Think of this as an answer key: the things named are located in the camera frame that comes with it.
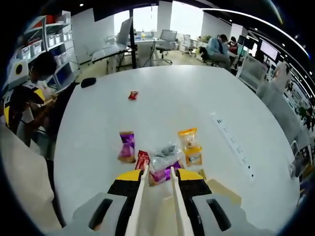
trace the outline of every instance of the white chair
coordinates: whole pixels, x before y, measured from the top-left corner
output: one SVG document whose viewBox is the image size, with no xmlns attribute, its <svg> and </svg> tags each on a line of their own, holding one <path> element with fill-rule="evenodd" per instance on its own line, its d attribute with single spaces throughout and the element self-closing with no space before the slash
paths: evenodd
<svg viewBox="0 0 315 236">
<path fill-rule="evenodd" d="M 246 55 L 236 77 L 252 90 L 257 91 L 260 83 L 264 81 L 267 71 L 268 68 L 264 64 L 250 55 Z"/>
<path fill-rule="evenodd" d="M 175 49 L 177 31 L 163 29 L 159 40 L 156 42 L 156 49 L 162 53 L 161 61 L 173 64 L 172 60 L 164 58 L 164 52 Z"/>
<path fill-rule="evenodd" d="M 189 34 L 183 35 L 184 41 L 182 41 L 181 51 L 182 53 L 188 53 L 190 56 L 192 55 L 192 51 L 195 49 L 192 40 L 190 39 Z"/>
</svg>

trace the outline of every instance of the window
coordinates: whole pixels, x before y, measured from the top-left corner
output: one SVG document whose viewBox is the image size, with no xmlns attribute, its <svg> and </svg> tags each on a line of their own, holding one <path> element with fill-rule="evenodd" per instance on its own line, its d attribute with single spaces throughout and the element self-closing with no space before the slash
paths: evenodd
<svg viewBox="0 0 315 236">
<path fill-rule="evenodd" d="M 158 6 L 146 6 L 133 10 L 133 28 L 136 31 L 157 31 Z"/>
<path fill-rule="evenodd" d="M 114 33 L 117 35 L 122 26 L 122 22 L 129 19 L 129 11 L 122 11 L 114 15 Z"/>
<path fill-rule="evenodd" d="M 201 35 L 203 11 L 178 1 L 173 1 L 170 29 L 177 33 L 190 34 L 192 39 Z"/>
</svg>

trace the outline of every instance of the black pole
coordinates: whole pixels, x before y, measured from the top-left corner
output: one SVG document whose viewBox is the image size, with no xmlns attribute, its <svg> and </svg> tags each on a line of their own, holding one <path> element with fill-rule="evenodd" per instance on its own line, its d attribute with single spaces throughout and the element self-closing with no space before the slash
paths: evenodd
<svg viewBox="0 0 315 236">
<path fill-rule="evenodd" d="M 133 9 L 129 10 L 129 17 L 133 17 Z M 137 62 L 136 62 L 136 48 L 134 45 L 134 30 L 133 30 L 133 20 L 131 22 L 130 27 L 130 46 L 131 46 L 131 61 L 132 61 L 132 69 L 137 68 Z"/>
</svg>

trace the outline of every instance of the purple snack bag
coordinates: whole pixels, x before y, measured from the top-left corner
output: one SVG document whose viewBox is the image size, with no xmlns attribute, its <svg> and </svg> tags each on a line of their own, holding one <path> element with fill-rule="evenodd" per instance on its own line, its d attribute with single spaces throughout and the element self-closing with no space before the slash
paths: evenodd
<svg viewBox="0 0 315 236">
<path fill-rule="evenodd" d="M 174 167 L 174 170 L 176 171 L 179 168 L 183 168 L 183 165 L 180 161 L 175 162 L 173 165 L 168 166 L 166 169 L 162 171 L 158 171 L 155 173 L 150 173 L 152 179 L 150 182 L 150 186 L 157 185 L 160 183 L 163 183 L 165 181 L 168 181 L 171 179 L 171 167 Z"/>
<path fill-rule="evenodd" d="M 134 133 L 133 132 L 120 132 L 120 138 L 123 142 L 122 150 L 119 153 L 118 159 L 124 162 L 134 163 Z"/>
</svg>

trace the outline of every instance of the round table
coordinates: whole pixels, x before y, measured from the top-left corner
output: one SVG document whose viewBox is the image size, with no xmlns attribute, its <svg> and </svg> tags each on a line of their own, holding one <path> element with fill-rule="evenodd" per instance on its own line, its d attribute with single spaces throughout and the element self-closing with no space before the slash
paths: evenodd
<svg viewBox="0 0 315 236">
<path fill-rule="evenodd" d="M 130 91 L 138 91 L 129 101 Z M 211 120 L 216 113 L 242 144 L 255 171 L 251 182 L 226 139 Z M 138 150 L 155 150 L 178 141 L 177 132 L 197 127 L 203 166 L 241 196 L 250 223 L 278 230 L 299 200 L 299 181 L 289 177 L 290 145 L 279 124 L 259 98 L 222 68 L 172 65 L 146 67 L 98 78 L 77 86 L 58 133 L 54 179 L 62 215 L 73 212 L 98 192 L 107 192 L 121 173 L 135 164 L 121 163 L 120 131 L 135 134 Z M 152 224 L 158 202 L 171 196 L 170 181 L 151 187 Z"/>
</svg>

